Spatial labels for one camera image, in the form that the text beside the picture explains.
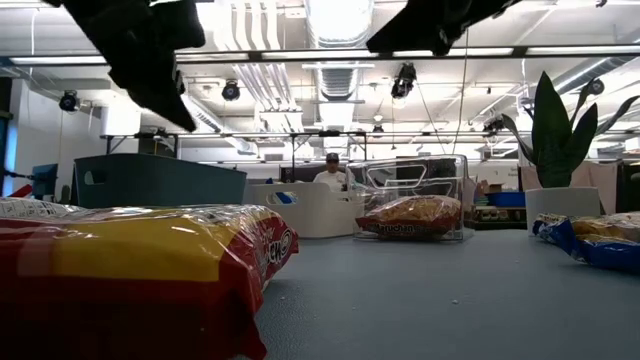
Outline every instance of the desk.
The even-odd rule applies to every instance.
[[[257,316],[269,359],[640,357],[640,278],[580,264],[526,231],[300,248]]]

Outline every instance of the person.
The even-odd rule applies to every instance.
[[[327,170],[316,175],[313,182],[329,185],[331,191],[345,191],[347,187],[347,175],[338,171],[340,156],[336,153],[327,154]]]

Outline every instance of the ceiling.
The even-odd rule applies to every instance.
[[[81,54],[95,51],[64,10],[3,9],[2,3],[3,1],[0,1],[0,55]],[[524,0],[501,17],[488,19],[471,27],[468,32],[468,44],[470,47],[590,45],[631,43],[640,39],[640,24],[637,22],[640,7],[636,6],[640,5],[639,2],[635,2],[634,5],[632,1],[609,0],[609,3],[600,9],[596,9],[595,3],[596,1],[591,0]],[[373,12],[372,33],[390,20],[403,5],[403,1],[377,0]],[[280,13],[280,44],[285,49],[308,48],[306,19],[300,16],[304,14],[303,1],[278,0],[277,6]],[[210,14],[211,4],[199,4],[199,7],[201,19],[206,19]],[[208,42],[204,49],[198,50],[218,51],[206,20],[203,23]],[[466,43],[467,38],[463,37],[455,46],[464,47]],[[374,68],[363,71],[356,97],[352,100],[363,100],[364,104],[355,106],[351,127],[370,131],[376,123],[373,116],[380,114],[383,117],[380,124],[387,132],[426,131],[433,130],[434,126],[439,131],[482,130],[482,122],[489,114],[479,115],[514,87],[523,83],[535,86],[542,71],[546,71],[554,79],[582,63],[593,63],[597,60],[599,59],[554,58],[528,59],[524,62],[515,59],[416,61],[414,65],[420,85],[409,94],[402,108],[394,108],[390,96],[390,84],[401,62],[378,61],[374,63]],[[313,72],[302,69],[302,63],[287,63],[285,66],[292,92],[303,111],[303,125],[308,130],[320,126]],[[17,69],[17,72],[15,70],[14,74],[26,76],[20,69]],[[225,79],[236,77],[231,65],[188,65],[182,66],[181,70],[187,77],[189,92],[200,98],[229,128],[240,132],[255,131],[256,103],[246,89],[241,88],[241,96],[237,101],[226,102],[221,96]],[[38,83],[44,84],[56,83],[63,79],[108,79],[107,71],[107,67],[37,68],[34,69],[33,76]],[[640,61],[633,60],[603,76],[602,80],[607,90],[596,99],[600,113],[615,112],[624,99],[640,93],[640,86],[635,84],[640,81]],[[568,109],[571,109],[577,97],[565,95],[563,99]],[[515,105],[516,97],[509,96],[494,109],[517,116]],[[166,120],[151,113],[144,113],[143,125],[164,126],[168,130],[177,130]],[[640,117],[630,116],[620,121],[615,128],[626,129],[635,126],[640,126]],[[411,139],[392,140],[403,143]],[[440,139],[443,142],[451,140],[453,139]],[[467,140],[484,142],[478,137]],[[602,144],[596,146],[608,147],[612,145],[612,141],[624,139],[602,140]],[[437,141],[434,138],[421,138],[419,142]],[[221,143],[219,140],[191,140],[183,145],[222,146]],[[312,144],[321,146],[321,142]]]

